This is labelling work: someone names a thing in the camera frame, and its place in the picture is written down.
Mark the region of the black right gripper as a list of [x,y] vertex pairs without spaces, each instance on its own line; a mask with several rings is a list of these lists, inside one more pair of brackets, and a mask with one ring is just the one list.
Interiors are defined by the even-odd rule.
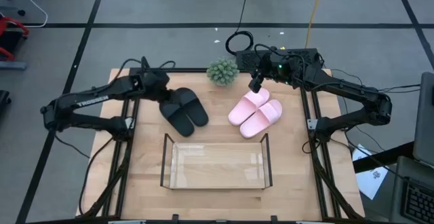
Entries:
[[263,79],[277,83],[294,83],[300,81],[300,56],[296,54],[277,55],[267,52],[259,62],[259,75],[252,75],[248,87],[259,93]]

